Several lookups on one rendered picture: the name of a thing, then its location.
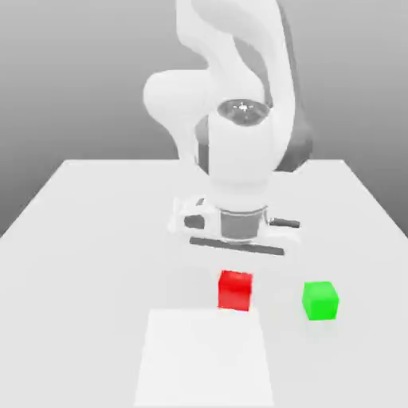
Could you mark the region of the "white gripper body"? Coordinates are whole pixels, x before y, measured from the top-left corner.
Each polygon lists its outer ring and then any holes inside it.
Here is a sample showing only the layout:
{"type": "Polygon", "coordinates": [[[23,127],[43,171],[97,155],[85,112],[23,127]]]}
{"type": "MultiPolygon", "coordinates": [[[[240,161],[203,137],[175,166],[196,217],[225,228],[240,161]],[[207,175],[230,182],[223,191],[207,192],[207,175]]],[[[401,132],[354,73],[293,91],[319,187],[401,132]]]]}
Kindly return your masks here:
{"type": "Polygon", "coordinates": [[[273,233],[253,241],[227,241],[218,237],[193,234],[186,243],[194,255],[211,264],[239,264],[251,261],[292,260],[302,252],[302,239],[297,233],[273,233]]]}

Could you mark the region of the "small red cube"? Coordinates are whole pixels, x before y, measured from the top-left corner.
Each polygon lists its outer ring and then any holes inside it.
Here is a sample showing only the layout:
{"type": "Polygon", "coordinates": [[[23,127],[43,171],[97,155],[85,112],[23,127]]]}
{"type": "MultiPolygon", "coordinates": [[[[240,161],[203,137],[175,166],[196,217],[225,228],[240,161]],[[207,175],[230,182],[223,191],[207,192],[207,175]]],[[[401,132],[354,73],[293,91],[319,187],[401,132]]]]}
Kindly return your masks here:
{"type": "Polygon", "coordinates": [[[253,275],[222,270],[218,279],[218,307],[247,312],[250,308],[253,275]]]}

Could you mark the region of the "small green cube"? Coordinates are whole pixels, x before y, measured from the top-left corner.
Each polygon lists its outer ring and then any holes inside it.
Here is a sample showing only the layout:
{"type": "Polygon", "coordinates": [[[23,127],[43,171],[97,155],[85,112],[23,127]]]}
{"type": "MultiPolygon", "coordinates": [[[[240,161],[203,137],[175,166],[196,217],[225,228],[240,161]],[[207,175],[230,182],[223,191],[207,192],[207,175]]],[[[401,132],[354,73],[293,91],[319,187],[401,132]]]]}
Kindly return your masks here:
{"type": "Polygon", "coordinates": [[[334,320],[339,295],[330,281],[305,282],[302,305],[309,320],[334,320]]]}

